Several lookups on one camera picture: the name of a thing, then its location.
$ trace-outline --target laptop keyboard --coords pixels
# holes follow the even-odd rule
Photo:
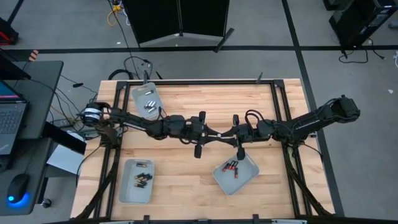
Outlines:
[[[18,130],[23,110],[0,110],[0,134],[12,134]]]

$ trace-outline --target metal tray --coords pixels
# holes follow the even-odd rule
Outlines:
[[[147,167],[138,167],[137,163],[146,164]],[[145,188],[135,187],[137,180],[134,178],[141,173],[150,174],[151,180],[147,181]],[[129,159],[124,164],[122,182],[120,186],[119,201],[121,203],[145,204],[150,201],[152,187],[155,179],[155,165],[147,159]]]
[[[160,96],[156,90],[156,86],[154,83],[146,83],[145,85],[139,86],[131,91],[132,98],[134,100],[134,104],[140,114],[145,119],[155,120],[159,117],[159,107],[163,107],[162,101],[160,100]],[[144,106],[148,101],[155,101],[156,109],[149,112],[149,110],[145,109]]]
[[[249,154],[246,153],[246,157],[238,161],[238,178],[235,179],[233,170],[227,169],[223,172],[224,166],[231,161],[238,161],[238,159],[236,156],[233,156],[213,171],[214,179],[226,195],[234,195],[260,173],[259,167],[253,162]]]

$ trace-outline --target concrete floor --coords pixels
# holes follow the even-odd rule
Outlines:
[[[16,0],[0,2],[0,16],[7,18]],[[331,12],[320,0],[288,0],[300,45],[336,45],[328,19]],[[106,23],[109,6],[99,0],[56,0],[42,4],[25,1],[12,26],[21,34],[21,42],[4,49],[74,49],[125,47],[119,27]],[[136,47],[131,28],[121,19],[130,47]],[[226,45],[292,46],[287,20],[280,0],[232,0],[228,26],[235,33]],[[373,36],[376,45],[398,45],[398,31],[387,23]],[[215,45],[198,39],[174,39],[155,46]],[[341,201],[347,217],[398,220],[398,158],[395,137],[398,121],[392,119],[398,108],[398,68],[392,56],[395,50],[379,51],[381,60],[369,51],[369,63],[339,63],[339,51],[303,52],[317,105],[346,94],[354,98],[362,111],[355,123],[325,128],[326,141],[335,171]],[[40,54],[38,60],[62,60],[62,74],[92,89],[98,89],[115,69],[123,67],[128,53]],[[163,78],[301,78],[294,51],[221,51],[151,52],[134,54],[154,63]],[[355,52],[350,60],[364,59]],[[59,89],[85,106],[90,92],[72,88],[65,79]],[[44,223],[66,220],[75,192],[74,178],[53,179],[46,197],[54,205],[37,207],[21,217],[0,217],[0,223]]]

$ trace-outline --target butcher block table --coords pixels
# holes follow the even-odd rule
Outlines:
[[[112,105],[116,83],[102,81],[97,101]],[[300,80],[285,79],[284,84],[292,117],[308,113]],[[190,118],[206,111],[207,125],[221,133],[232,127],[234,114],[238,114],[244,122],[244,114],[250,109],[260,111],[265,119],[276,119],[269,85],[157,85],[157,90],[168,115],[180,114]],[[277,94],[279,105],[283,108],[280,91]],[[123,96],[121,94],[119,99],[120,108]],[[129,97],[127,110],[138,115],[132,97]],[[305,143],[318,148],[315,138],[308,138]],[[98,146],[99,139],[89,141],[85,156]],[[201,159],[196,159],[193,156],[194,147],[193,144],[184,145],[178,139],[157,141],[145,132],[129,128],[123,136],[111,219],[142,220],[144,215],[150,215],[151,220],[250,219],[253,214],[258,214],[261,219],[294,218],[279,142],[270,140],[244,144],[246,152],[259,166],[260,173],[232,196],[221,190],[212,171],[235,155],[236,149],[228,144],[211,142],[203,147]],[[307,187],[324,208],[333,213],[320,155],[307,146],[300,146],[299,151]],[[104,148],[100,148],[82,165],[71,217],[81,213],[97,191],[103,156]],[[128,159],[154,161],[154,186],[148,204],[130,205],[119,201],[124,163]],[[103,195],[100,216],[105,215],[108,190]],[[297,185],[296,191],[300,211],[304,214],[303,198]]]

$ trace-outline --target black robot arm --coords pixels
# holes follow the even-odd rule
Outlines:
[[[256,127],[249,121],[249,117],[257,118]],[[87,126],[96,128],[100,135],[106,137],[113,146],[120,146],[115,124],[129,126],[145,131],[148,136],[162,140],[166,137],[178,138],[183,144],[196,144],[195,157],[201,157],[201,148],[213,141],[220,141],[238,148],[238,160],[245,157],[243,143],[268,141],[270,138],[291,146],[300,145],[310,133],[320,130],[334,122],[348,123],[357,120],[360,110],[354,101],[345,97],[328,101],[319,109],[302,115],[290,121],[274,121],[264,119],[256,110],[248,110],[245,114],[246,123],[240,124],[238,115],[233,116],[233,127],[219,133],[205,124],[206,113],[185,119],[181,115],[163,117],[149,121],[119,108],[111,108],[107,103],[90,103],[87,105],[81,119]]]

